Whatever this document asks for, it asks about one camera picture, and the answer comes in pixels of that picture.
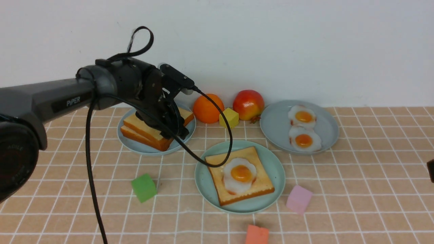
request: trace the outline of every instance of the plate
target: plate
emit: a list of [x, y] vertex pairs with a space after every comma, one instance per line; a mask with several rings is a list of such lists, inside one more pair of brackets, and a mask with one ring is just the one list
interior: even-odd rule
[[[183, 104], [178, 104], [178, 103], [177, 103], [177, 105], [178, 105], [178, 107], [183, 108], [183, 109], [191, 112], [191, 109], [189, 109], [187, 106], [185, 106]], [[130, 116], [131, 114], [133, 114], [135, 112], [136, 112], [135, 109], [131, 109], [130, 111], [128, 111], [121, 118], [121, 121], [118, 124], [118, 138], [125, 147], [130, 149], [132, 152], [136, 152], [136, 153], [142, 154], [142, 155], [150, 155], [150, 156], [166, 155], [166, 154], [175, 152], [181, 148], [181, 145], [177, 141], [173, 140], [172, 143], [170, 144], [169, 148], [167, 149], [167, 151], [162, 152], [160, 150], [157, 150], [157, 149], [150, 147], [148, 145], [145, 145], [143, 143], [136, 142], [134, 140], [131, 140], [131, 139], [124, 137], [124, 135], [121, 132], [121, 127], [124, 125], [123, 121], [125, 118], [127, 118], [128, 116]], [[183, 143], [187, 143], [191, 139], [191, 136], [193, 135], [194, 131], [196, 130], [196, 118], [194, 118], [190, 123], [188, 123], [186, 128], [188, 129], [188, 131], [190, 133], [185, 137], [184, 140], [182, 140]]]
[[[194, 171], [197, 189], [206, 201], [223, 212], [230, 214], [253, 214], [261, 212], [273, 205], [282, 195], [283, 189], [285, 188], [285, 170], [283, 169], [280, 160], [270, 150], [254, 142], [238, 140], [233, 141], [232, 150], [236, 151], [251, 146], [256, 148], [259, 159], [261, 160], [268, 177], [273, 183], [273, 193], [242, 200], [225, 206], [220, 206], [217, 197], [217, 191], [214, 187], [213, 179], [208, 167], [200, 162], [197, 162], [196, 169]], [[226, 153], [228, 148], [229, 141], [219, 143], [208, 149], [201, 158], [204, 160], [206, 156]]]
[[[291, 124], [288, 112], [294, 105], [303, 105], [316, 114], [316, 125], [313, 130], [321, 138], [319, 151], [299, 152], [289, 143], [288, 134]], [[259, 122], [262, 132], [273, 146], [292, 154], [314, 155], [321, 153], [333, 146], [339, 138], [339, 126], [335, 118], [327, 110], [309, 102], [285, 100], [273, 103], [264, 109]]]

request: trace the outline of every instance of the red apple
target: red apple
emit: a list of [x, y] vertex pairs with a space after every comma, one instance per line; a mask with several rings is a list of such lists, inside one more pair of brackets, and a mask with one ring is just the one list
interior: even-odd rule
[[255, 123], [260, 119], [264, 107], [261, 94], [254, 90], [244, 90], [235, 97], [232, 109], [240, 115], [241, 120], [250, 120], [250, 123]]

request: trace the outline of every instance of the toast slice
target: toast slice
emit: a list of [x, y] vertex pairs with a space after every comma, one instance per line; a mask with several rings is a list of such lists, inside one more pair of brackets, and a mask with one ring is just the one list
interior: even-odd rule
[[[184, 118], [184, 126], [187, 126], [194, 119], [194, 114], [188, 110], [179, 108], [179, 113]], [[124, 137], [153, 147], [159, 151], [167, 151], [174, 140], [166, 139], [160, 135], [161, 131], [149, 127], [141, 121], [135, 113], [124, 119], [124, 125], [121, 127], [121, 133]]]
[[[225, 159], [226, 154], [227, 153], [207, 156], [205, 157], [205, 161], [209, 164], [217, 165]], [[232, 151], [227, 162], [230, 162], [233, 158], [245, 158], [249, 161], [249, 163], [253, 164], [256, 167], [256, 180], [253, 182], [249, 190], [239, 195], [232, 195], [226, 190], [222, 181], [223, 168], [227, 165], [227, 163], [218, 168], [208, 167], [208, 170], [211, 173], [211, 177], [213, 178], [214, 187], [217, 191], [220, 206], [225, 206], [244, 199], [258, 197], [274, 192], [273, 183], [267, 175], [267, 172], [265, 171], [254, 146], [237, 151]]]

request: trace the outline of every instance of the fried egg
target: fried egg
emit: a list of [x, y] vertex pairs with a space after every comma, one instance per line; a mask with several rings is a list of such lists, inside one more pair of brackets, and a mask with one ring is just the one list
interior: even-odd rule
[[289, 143], [299, 152], [316, 152], [321, 149], [321, 138], [312, 128], [293, 125], [289, 129]]
[[223, 184], [229, 194], [242, 194], [256, 180], [256, 168], [245, 158], [232, 159], [223, 169]]
[[295, 105], [288, 112], [291, 125], [303, 125], [306, 128], [313, 128], [316, 124], [316, 115], [303, 105]]

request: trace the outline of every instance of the orange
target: orange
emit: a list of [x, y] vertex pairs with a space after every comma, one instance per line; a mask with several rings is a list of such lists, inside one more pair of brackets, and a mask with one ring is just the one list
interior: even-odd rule
[[[224, 110], [224, 104], [221, 99], [214, 94], [207, 94], [213, 100], [221, 111]], [[194, 116], [202, 123], [212, 124], [219, 120], [220, 112], [206, 97], [200, 96], [193, 105]]]

